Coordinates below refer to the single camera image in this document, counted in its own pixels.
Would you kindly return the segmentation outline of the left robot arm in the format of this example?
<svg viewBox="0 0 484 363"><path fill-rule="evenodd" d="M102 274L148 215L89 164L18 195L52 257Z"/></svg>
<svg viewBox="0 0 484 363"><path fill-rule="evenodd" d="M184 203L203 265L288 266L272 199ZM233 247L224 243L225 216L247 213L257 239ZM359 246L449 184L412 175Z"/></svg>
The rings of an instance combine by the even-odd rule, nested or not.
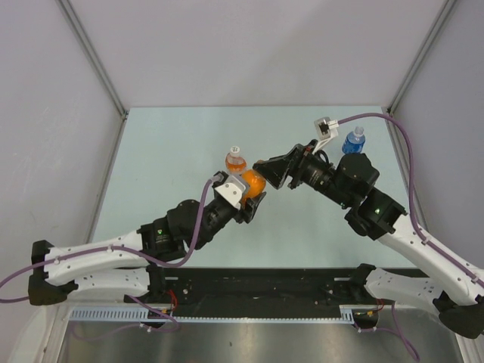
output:
<svg viewBox="0 0 484 363"><path fill-rule="evenodd" d="M36 241L28 301L161 303L169 289L165 270L186 263L230 221L250 223L264 197L263 191L241 193L224 183L209 203L184 200L164 217L110 240L71 248Z"/></svg>

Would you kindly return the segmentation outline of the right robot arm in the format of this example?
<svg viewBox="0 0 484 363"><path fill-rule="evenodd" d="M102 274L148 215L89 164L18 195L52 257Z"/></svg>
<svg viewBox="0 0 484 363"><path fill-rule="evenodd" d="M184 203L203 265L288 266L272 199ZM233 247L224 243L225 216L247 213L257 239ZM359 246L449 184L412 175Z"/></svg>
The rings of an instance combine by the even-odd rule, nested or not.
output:
<svg viewBox="0 0 484 363"><path fill-rule="evenodd" d="M349 284L357 303L390 299L436 315L449 330L468 339L483 333L483 270L440 243L413 214L378 190L380 173L365 154L347 154L338 165L312 146L256 162L253 168L276 189L308 185L347 211L345 220L362 237L377 240L418 267L425 278L391 275L361 265Z"/></svg>

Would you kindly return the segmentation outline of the blue Pocari Sweat bottle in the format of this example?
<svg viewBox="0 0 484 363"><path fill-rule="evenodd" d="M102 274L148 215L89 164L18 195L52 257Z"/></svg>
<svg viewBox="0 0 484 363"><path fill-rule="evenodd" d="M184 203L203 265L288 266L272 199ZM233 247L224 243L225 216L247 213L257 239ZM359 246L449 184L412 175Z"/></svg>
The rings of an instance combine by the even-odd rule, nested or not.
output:
<svg viewBox="0 0 484 363"><path fill-rule="evenodd" d="M344 154L361 154L366 142L365 131L361 126L357 126L347 136L342 145Z"/></svg>

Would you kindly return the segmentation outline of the small orange bottle gold cap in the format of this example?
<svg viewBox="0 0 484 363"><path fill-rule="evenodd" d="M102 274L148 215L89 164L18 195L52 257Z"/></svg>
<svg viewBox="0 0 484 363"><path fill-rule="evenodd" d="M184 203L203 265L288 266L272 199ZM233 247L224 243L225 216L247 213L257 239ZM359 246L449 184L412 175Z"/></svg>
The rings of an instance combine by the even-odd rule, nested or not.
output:
<svg viewBox="0 0 484 363"><path fill-rule="evenodd" d="M257 171L254 171L253 169L247 170L241 175L241 177L249 185L243 197L243 201L258 197L265 190L266 180Z"/></svg>

